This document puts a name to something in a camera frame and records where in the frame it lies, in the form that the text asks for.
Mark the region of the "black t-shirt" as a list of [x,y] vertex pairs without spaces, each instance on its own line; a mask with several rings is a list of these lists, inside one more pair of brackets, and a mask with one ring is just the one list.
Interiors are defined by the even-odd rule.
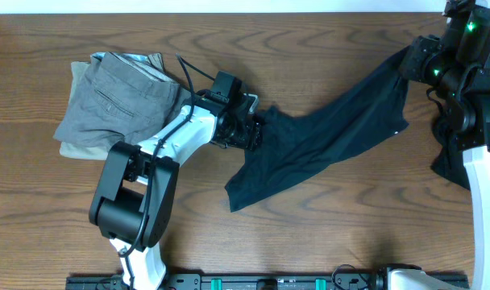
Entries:
[[293,117],[272,106],[259,114],[261,143],[225,186],[236,212],[290,189],[379,145],[408,127],[409,82],[398,71],[406,49],[313,113]]

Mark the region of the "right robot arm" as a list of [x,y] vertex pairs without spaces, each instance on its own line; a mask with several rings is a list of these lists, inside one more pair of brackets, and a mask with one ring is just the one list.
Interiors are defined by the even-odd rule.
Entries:
[[473,212],[471,289],[490,289],[490,2],[448,1],[441,37],[416,38],[402,60],[408,80],[430,86],[456,137]]

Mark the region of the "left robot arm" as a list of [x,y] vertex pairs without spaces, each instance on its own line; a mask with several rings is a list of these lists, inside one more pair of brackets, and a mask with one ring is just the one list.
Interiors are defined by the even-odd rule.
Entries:
[[182,164],[200,147],[254,150],[259,103],[242,81],[218,72],[210,89],[191,91],[180,113],[149,139],[118,142],[108,153],[89,209],[89,221],[110,240],[122,263],[122,285],[157,289],[166,276],[160,239],[171,217]]

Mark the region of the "black garment pile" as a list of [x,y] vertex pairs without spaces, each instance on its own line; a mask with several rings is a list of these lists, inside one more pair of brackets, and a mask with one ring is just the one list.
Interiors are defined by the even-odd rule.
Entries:
[[427,89],[426,96],[438,107],[439,116],[434,120],[432,133],[442,149],[430,168],[444,179],[469,190],[467,171],[463,166],[463,154],[456,143],[457,135],[447,121],[442,103],[430,96],[433,91],[434,88]]

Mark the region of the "black mounting rail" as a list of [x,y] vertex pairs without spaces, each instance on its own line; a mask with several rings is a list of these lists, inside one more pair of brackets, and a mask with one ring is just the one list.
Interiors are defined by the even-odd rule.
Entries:
[[[377,271],[341,265],[329,275],[204,275],[202,273],[167,274],[157,288],[161,290],[333,290],[333,289],[388,289],[388,270]],[[467,275],[459,272],[435,272],[431,277],[446,286],[468,288]],[[66,279],[65,289],[115,290],[129,289],[122,275],[72,276]]]

